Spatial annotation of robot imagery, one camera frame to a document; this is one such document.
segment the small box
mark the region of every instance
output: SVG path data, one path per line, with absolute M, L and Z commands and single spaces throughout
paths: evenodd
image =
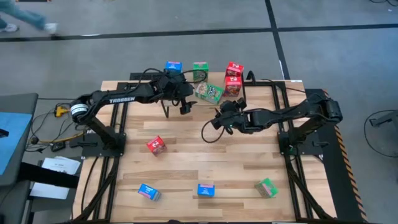
M 139 187 L 138 193 L 153 200 L 153 201 L 159 200 L 159 197 L 161 195 L 161 193 L 159 191 L 157 191 L 156 189 L 153 189 L 152 187 L 149 187 L 146 184 L 141 184 L 141 186 Z
M 194 62 L 193 63 L 193 81 L 194 82 L 199 82 L 199 81 L 207 82 L 208 77 L 203 79 L 206 74 L 203 71 L 197 71 L 197 70 L 204 70 L 208 74 L 209 73 L 209 65 L 207 64 L 207 62 Z
M 165 70 L 171 74 L 180 74 L 182 72 L 182 63 L 166 61 Z
M 223 96 L 239 96 L 242 88 L 242 77 L 225 77 L 225 89 Z
M 268 178 L 259 182 L 254 186 L 260 192 L 263 197 L 272 198 L 278 193 L 278 189 L 272 183 L 272 181 Z
M 159 136 L 156 136 L 154 140 L 148 142 L 147 147 L 155 156 L 167 150 L 166 145 Z
M 198 195 L 214 197 L 216 186 L 210 184 L 198 184 Z
M 195 90 L 195 96 L 217 105 L 223 92 L 224 90 L 218 86 L 201 82 Z
M 243 74 L 243 65 L 229 62 L 228 66 L 226 67 L 225 76 L 235 76 L 241 77 Z

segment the red tea box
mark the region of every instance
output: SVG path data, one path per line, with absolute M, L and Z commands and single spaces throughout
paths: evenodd
M 155 156 L 167 150 L 166 145 L 159 136 L 148 142 L 147 147 Z
M 229 62 L 228 66 L 226 67 L 225 76 L 234 76 L 234 77 L 241 77 L 243 74 L 243 65 Z
M 242 77 L 225 77 L 225 89 L 223 96 L 239 96 L 242 88 Z

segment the blue tea box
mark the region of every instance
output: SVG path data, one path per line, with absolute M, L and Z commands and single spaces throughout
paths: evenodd
M 138 193 L 154 201 L 157 201 L 161 195 L 159 191 L 153 189 L 152 187 L 149 187 L 146 184 L 141 184 Z
M 171 61 L 166 61 L 166 71 L 170 73 L 181 73 L 182 72 L 182 63 L 181 62 L 171 62 Z
M 216 186 L 211 184 L 198 184 L 198 195 L 213 197 L 215 194 Z

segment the wooden table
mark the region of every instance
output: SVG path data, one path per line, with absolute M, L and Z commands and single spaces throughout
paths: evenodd
M 209 78 L 210 83 L 222 86 L 224 73 L 210 73 Z M 285 82 L 287 87 L 304 89 L 302 82 Z M 104 81 L 101 89 L 114 90 L 117 84 L 118 81 Z M 291 106 L 305 99 L 304 93 L 293 90 L 287 90 L 287 93 Z M 248 109 L 275 109 L 269 87 L 247 86 L 246 99 Z M 182 116 L 178 107 L 170 107 L 168 119 L 160 103 L 130 103 L 125 130 L 127 145 L 120 160 L 111 221 L 294 221 L 285 162 L 279 154 L 277 125 L 252 135 L 235 130 L 232 136 L 225 133 L 218 142 L 207 144 L 201 139 L 200 130 L 206 121 L 214 118 L 214 108 L 219 106 L 195 96 L 188 100 L 198 101 L 191 113 Z M 105 106 L 97 117 L 109 124 L 111 113 L 112 106 Z M 208 139 L 216 138 L 219 133 L 211 125 L 205 129 Z M 156 135 L 161 136 L 168 149 L 158 157 L 153 156 L 145 145 Z M 313 156 L 302 156 L 302 160 L 309 191 L 325 211 L 335 217 L 323 164 Z M 83 163 L 73 206 L 75 216 L 80 214 L 83 188 L 93 161 L 89 158 Z M 98 159 L 88 183 L 84 206 L 97 191 L 101 166 L 102 158 Z M 279 189 L 275 198 L 262 198 L 254 188 L 255 183 L 266 177 Z M 160 200 L 153 202 L 138 194 L 141 184 L 161 191 Z M 215 184 L 215 197 L 198 197 L 197 184 Z M 297 191 L 301 213 L 305 217 L 302 196 Z M 104 215 L 107 196 L 106 192 L 100 217 Z

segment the gray floor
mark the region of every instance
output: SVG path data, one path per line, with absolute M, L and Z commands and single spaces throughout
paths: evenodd
M 19 5 L 59 22 L 64 35 L 270 27 L 263 0 L 53 0 Z M 272 6 L 279 27 L 398 23 L 398 7 L 368 0 L 272 0 Z M 9 20 L 21 30 L 0 38 L 43 36 Z M 366 145 L 363 122 L 372 112 L 398 108 L 397 38 L 398 29 L 280 33 L 291 79 L 303 80 L 307 88 L 327 89 L 339 101 L 345 117 L 340 128 L 364 207 L 369 221 L 378 223 L 396 223 L 398 162 Z M 282 78 L 271 33 L 16 42 L 0 43 L 0 49 L 2 95 L 34 91 L 40 97 L 74 98 L 98 89 L 102 80 L 126 80 L 130 72 L 162 68 L 166 60 L 181 61 L 185 68 L 206 60 L 212 72 L 222 72 L 233 60 L 261 78 Z M 56 103 L 40 101 L 36 113 Z M 39 136 L 54 137 L 61 122 L 51 118 Z M 397 154 L 395 131 L 389 124 L 368 127 L 370 141 L 390 154 Z M 24 160 L 79 154 L 78 149 L 45 151 L 27 154 Z M 66 220 L 71 204 L 38 213 L 35 223 Z

